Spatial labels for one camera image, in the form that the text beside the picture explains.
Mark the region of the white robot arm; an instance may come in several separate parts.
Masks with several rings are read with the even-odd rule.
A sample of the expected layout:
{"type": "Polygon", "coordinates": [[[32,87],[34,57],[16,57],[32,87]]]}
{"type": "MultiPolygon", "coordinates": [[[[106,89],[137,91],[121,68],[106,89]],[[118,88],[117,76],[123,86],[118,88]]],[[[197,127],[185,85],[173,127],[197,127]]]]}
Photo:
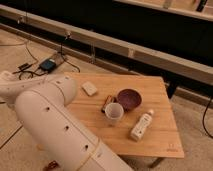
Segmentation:
{"type": "Polygon", "coordinates": [[[65,171],[133,171],[66,109],[76,94],[76,81],[68,75],[18,80],[0,73],[0,98],[65,171]]]}

